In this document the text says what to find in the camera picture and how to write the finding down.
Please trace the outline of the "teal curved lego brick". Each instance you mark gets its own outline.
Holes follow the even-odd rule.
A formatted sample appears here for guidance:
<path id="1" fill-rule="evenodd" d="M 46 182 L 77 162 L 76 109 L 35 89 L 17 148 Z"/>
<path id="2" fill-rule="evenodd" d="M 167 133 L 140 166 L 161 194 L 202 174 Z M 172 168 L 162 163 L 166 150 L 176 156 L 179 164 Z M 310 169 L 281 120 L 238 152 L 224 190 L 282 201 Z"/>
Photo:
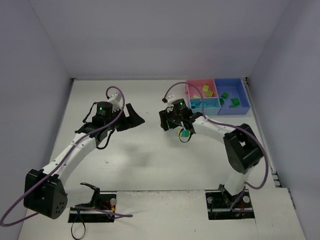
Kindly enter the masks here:
<path id="1" fill-rule="evenodd" d="M 201 103 L 199 104 L 199 108 L 207 108 L 207 104 L 201 102 Z"/>

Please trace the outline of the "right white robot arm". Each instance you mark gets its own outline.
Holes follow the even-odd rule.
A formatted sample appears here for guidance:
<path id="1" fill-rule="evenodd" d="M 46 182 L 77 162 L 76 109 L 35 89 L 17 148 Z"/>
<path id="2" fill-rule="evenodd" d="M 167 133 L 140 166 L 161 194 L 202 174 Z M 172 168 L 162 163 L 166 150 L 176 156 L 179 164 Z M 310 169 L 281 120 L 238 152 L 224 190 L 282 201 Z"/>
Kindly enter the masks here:
<path id="1" fill-rule="evenodd" d="M 159 112 L 160 126 L 164 131 L 181 127 L 194 134 L 209 137 L 222 143 L 225 147 L 228 162 L 232 171 L 219 189 L 229 196 L 238 195 L 245 186 L 248 177 L 260 160 L 263 152 L 256 143 L 256 136 L 248 124 L 226 126 L 201 112 L 193 112 L 182 98 L 169 95 L 162 100 L 166 108 Z"/>

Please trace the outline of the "dark green small lego brick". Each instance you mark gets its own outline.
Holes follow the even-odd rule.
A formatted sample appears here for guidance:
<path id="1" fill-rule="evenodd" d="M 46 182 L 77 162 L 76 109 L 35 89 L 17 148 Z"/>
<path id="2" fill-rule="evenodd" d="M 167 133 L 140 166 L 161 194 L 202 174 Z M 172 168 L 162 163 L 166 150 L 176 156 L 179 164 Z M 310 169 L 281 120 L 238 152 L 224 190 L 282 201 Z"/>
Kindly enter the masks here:
<path id="1" fill-rule="evenodd" d="M 232 98 L 231 102 L 232 102 L 233 105 L 236 105 L 236 106 L 240 104 L 240 101 L 239 101 L 238 98 Z"/>

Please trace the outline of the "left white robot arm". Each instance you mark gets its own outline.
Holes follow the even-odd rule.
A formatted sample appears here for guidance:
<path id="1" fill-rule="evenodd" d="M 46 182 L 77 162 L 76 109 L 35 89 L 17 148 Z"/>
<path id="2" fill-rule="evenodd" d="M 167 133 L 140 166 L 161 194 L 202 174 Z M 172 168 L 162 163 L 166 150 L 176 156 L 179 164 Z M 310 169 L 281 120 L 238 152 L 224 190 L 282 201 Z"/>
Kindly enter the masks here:
<path id="1" fill-rule="evenodd" d="M 72 142 L 51 163 L 40 170 L 32 169 L 25 178 L 26 196 L 23 205 L 38 214 L 57 219 L 67 208 L 97 208 L 101 203 L 100 189 L 82 182 L 79 188 L 66 189 L 65 184 L 84 158 L 99 148 L 109 134 L 122 132 L 145 123 L 132 105 L 128 115 L 117 101 L 95 102 L 96 114 L 90 122 L 75 131 Z"/>

